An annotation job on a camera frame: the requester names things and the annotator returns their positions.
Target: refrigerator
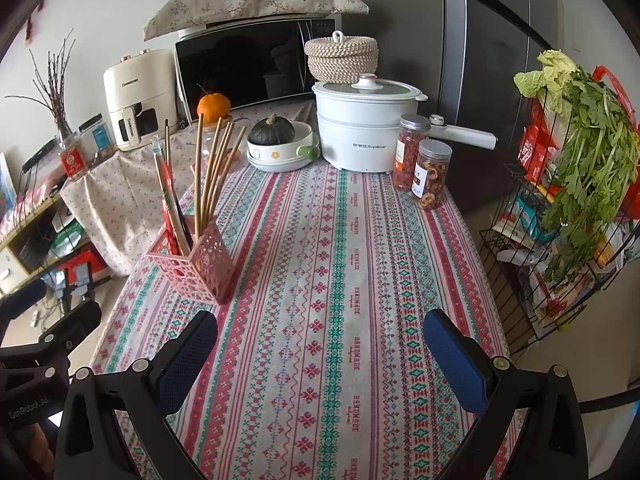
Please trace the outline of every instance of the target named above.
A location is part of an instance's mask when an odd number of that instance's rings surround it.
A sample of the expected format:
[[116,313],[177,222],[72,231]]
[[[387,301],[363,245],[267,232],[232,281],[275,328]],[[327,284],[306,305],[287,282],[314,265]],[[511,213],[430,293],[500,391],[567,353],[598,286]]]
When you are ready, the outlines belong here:
[[513,189],[506,163],[517,163],[527,124],[517,72],[538,70],[536,56],[558,43],[556,0],[363,0],[368,15],[345,14],[349,36],[378,41],[377,75],[418,87],[429,100],[418,113],[491,132],[495,150],[452,142],[447,187],[465,212]]

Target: basket lid loop handle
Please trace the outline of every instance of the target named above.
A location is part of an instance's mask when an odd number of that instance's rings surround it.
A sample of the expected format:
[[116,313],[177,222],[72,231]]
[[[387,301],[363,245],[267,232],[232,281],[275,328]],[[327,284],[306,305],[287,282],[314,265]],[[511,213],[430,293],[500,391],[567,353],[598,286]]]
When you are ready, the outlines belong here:
[[334,43],[344,43],[344,34],[341,30],[334,30],[331,37],[334,38]]

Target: metal screw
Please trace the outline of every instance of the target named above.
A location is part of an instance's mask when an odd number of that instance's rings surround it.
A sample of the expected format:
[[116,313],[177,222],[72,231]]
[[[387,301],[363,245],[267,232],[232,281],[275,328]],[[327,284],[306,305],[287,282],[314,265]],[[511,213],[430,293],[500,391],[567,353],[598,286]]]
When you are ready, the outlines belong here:
[[131,366],[131,368],[133,368],[134,372],[143,372],[148,366],[149,361],[147,361],[146,359],[136,359],[135,361],[133,361],[133,365]]
[[76,372],[76,379],[82,380],[86,379],[89,376],[89,368],[80,368]]
[[556,365],[554,366],[554,373],[558,376],[558,377],[566,377],[566,375],[568,374],[568,372],[566,371],[566,368],[563,367],[562,365]]
[[511,365],[509,364],[508,359],[505,359],[504,357],[496,357],[494,359],[494,366],[498,368],[498,370],[508,370]]

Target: tablecloth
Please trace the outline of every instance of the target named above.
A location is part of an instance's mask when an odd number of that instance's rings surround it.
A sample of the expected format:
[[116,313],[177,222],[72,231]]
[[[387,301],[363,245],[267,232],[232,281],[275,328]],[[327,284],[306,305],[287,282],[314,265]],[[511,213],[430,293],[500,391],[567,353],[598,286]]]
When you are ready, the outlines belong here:
[[[489,355],[508,354],[448,193],[425,213],[387,174],[321,160],[283,174],[247,167],[224,187],[218,223],[235,263],[232,300],[213,307],[181,299],[142,258],[94,371],[152,357],[209,309],[220,326],[216,348],[168,418],[207,478],[432,478],[472,417],[426,349],[424,314],[442,307]],[[142,475],[153,478],[122,423]],[[491,476],[514,438],[511,428]]]
[[[245,119],[251,125],[276,112],[313,126],[314,105],[315,101],[308,98],[288,99],[233,110],[233,116],[236,121]],[[172,168],[178,196],[193,184],[191,165],[195,160],[195,129],[194,124],[171,136]],[[127,276],[133,271],[163,222],[150,144],[130,152],[117,151],[80,179],[68,181],[61,195],[104,261],[118,276]]]

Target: microwave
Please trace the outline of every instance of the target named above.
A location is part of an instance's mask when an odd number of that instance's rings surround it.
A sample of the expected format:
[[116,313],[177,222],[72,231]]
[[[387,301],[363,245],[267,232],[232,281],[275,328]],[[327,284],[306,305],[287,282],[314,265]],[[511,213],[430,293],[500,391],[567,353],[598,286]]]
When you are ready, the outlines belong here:
[[277,16],[207,26],[175,44],[180,99],[190,123],[203,95],[220,92],[231,108],[312,95],[305,43],[331,36],[330,18]]

